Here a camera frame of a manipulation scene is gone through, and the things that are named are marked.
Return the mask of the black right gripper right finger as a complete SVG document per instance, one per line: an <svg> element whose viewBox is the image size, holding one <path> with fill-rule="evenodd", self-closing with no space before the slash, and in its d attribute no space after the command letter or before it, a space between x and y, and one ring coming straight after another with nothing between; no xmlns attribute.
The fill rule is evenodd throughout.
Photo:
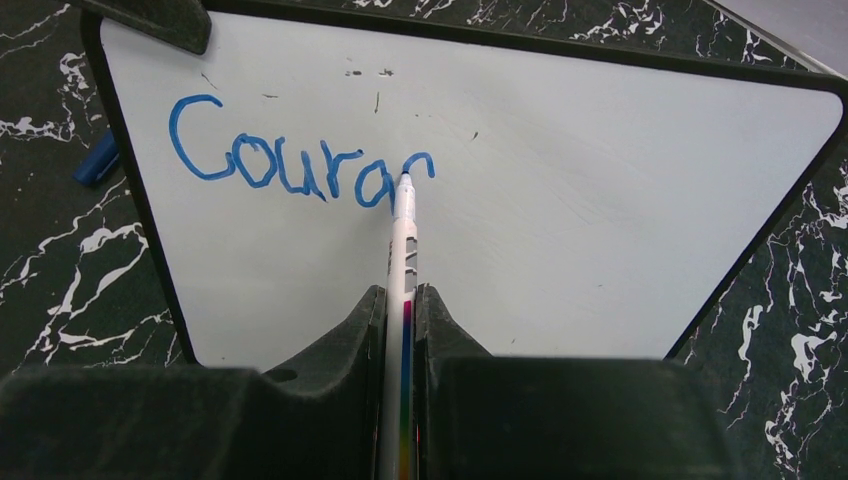
<svg viewBox="0 0 848 480"><path fill-rule="evenodd" d="M666 360L496 356L438 290L416 301L423 479L732 479L697 377Z"/></svg>

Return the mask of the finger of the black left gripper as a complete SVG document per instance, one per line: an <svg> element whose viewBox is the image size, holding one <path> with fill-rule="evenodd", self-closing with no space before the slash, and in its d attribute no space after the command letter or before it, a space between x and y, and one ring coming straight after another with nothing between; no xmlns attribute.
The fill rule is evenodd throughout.
<svg viewBox="0 0 848 480"><path fill-rule="evenodd" d="M212 22L198 0L81 0L72 5L193 54L204 54L209 44Z"/></svg>

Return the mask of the blue marker cap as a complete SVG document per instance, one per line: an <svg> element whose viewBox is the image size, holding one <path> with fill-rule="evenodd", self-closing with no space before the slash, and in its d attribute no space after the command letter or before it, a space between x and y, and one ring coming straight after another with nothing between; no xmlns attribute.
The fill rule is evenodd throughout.
<svg viewBox="0 0 848 480"><path fill-rule="evenodd" d="M92 187L99 183L117 163L119 149L113 131L107 130L92 147L72 177L79 184Z"/></svg>

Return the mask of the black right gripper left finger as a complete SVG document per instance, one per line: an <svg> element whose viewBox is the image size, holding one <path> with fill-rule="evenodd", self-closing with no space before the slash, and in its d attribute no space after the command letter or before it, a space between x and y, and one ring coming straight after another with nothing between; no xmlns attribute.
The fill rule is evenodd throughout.
<svg viewBox="0 0 848 480"><path fill-rule="evenodd" d="M43 367L1 384L5 479L371 479L385 292L267 372Z"/></svg>

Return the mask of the blue and white marker pen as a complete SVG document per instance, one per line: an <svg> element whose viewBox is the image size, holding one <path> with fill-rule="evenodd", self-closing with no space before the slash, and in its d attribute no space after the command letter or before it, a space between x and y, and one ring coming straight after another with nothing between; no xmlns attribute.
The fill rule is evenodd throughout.
<svg viewBox="0 0 848 480"><path fill-rule="evenodd" d="M395 189L389 245L379 479L415 476L413 346L416 288L415 188L410 173L405 171Z"/></svg>

